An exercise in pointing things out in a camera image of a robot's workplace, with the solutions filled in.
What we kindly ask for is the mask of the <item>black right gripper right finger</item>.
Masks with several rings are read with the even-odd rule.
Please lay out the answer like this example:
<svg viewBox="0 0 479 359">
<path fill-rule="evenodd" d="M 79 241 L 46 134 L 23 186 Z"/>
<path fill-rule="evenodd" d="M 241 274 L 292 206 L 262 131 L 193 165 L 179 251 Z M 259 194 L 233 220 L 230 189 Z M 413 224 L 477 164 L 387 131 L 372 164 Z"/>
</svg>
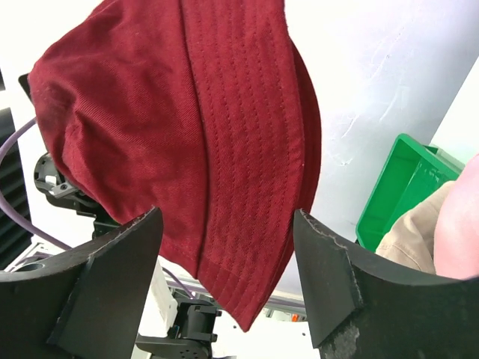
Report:
<svg viewBox="0 0 479 359">
<path fill-rule="evenodd" d="M 416 271 L 298 210 L 293 241 L 312 345 L 322 358 L 476 358 L 478 280 Z"/>
</svg>

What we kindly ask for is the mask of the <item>pink bucket hat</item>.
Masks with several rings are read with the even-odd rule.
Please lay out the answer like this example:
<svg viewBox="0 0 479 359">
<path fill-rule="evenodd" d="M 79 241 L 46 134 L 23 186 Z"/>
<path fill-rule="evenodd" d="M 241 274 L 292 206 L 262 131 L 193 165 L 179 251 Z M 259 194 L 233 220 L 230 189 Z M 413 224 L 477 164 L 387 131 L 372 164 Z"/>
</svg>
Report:
<svg viewBox="0 0 479 359">
<path fill-rule="evenodd" d="M 451 186 L 435 231 L 434 263 L 443 277 L 478 276 L 478 157 L 472 158 Z"/>
</svg>

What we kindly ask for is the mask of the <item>dark red bucket hat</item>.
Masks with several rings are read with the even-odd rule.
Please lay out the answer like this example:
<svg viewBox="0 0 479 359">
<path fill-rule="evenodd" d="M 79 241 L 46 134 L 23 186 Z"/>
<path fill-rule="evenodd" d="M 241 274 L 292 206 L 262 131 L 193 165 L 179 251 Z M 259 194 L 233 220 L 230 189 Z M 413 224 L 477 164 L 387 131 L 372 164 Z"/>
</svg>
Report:
<svg viewBox="0 0 479 359">
<path fill-rule="evenodd" d="M 28 83 L 57 169 L 118 223 L 160 208 L 161 255 L 249 330 L 320 173 L 320 112 L 284 3 L 104 1 Z"/>
</svg>

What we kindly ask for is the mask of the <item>green plastic bin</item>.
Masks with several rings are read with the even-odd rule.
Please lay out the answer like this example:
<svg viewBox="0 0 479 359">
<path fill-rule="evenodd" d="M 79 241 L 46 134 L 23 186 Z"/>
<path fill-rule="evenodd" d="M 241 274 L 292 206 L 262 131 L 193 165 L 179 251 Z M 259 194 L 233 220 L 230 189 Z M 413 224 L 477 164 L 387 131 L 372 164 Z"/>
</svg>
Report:
<svg viewBox="0 0 479 359">
<path fill-rule="evenodd" d="M 437 147 L 398 135 L 356 225 L 358 243 L 375 251 L 401 215 L 455 180 L 463 167 Z"/>
</svg>

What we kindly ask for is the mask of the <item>beige bucket hat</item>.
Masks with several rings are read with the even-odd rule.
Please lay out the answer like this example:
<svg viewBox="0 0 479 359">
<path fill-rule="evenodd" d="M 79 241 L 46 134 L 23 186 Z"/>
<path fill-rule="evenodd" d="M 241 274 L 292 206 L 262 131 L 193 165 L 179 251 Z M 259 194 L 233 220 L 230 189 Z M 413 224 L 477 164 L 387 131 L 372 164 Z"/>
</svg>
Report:
<svg viewBox="0 0 479 359">
<path fill-rule="evenodd" d="M 402 266 L 435 274 L 434 233 L 439 212 L 454 182 L 448 181 L 401 215 L 383 236 L 375 254 Z"/>
</svg>

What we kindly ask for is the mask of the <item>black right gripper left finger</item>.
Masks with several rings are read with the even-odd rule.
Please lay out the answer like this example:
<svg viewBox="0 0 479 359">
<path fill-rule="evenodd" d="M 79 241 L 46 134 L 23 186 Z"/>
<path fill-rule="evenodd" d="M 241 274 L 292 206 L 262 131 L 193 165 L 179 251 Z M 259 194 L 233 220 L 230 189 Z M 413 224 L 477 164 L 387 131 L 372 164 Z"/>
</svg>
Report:
<svg viewBox="0 0 479 359">
<path fill-rule="evenodd" d="M 1 273 L 2 358 L 130 358 L 159 247 L 162 213 Z"/>
</svg>

